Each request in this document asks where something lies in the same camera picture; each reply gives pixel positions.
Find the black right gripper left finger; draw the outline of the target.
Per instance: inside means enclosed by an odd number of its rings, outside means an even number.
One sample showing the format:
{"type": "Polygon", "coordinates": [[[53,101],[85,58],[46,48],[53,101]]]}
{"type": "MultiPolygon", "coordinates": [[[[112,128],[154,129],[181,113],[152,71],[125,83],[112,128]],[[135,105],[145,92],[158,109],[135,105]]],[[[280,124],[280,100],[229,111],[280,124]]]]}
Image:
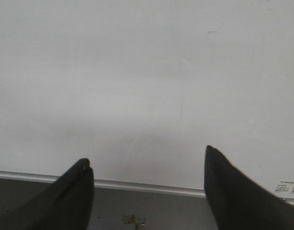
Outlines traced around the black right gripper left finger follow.
{"type": "Polygon", "coordinates": [[[86,230],[94,198],[94,174],[78,160],[48,188],[0,218],[0,230],[86,230]]]}

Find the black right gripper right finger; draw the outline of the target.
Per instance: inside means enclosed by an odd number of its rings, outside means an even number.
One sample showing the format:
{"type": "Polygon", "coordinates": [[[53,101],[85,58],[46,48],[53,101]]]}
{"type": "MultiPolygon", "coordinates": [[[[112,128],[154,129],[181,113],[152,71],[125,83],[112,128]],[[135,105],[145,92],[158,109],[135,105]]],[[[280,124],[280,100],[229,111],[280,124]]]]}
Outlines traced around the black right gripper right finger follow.
{"type": "Polygon", "coordinates": [[[204,190],[220,230],[294,230],[294,206],[252,181],[210,145],[204,190]]]}

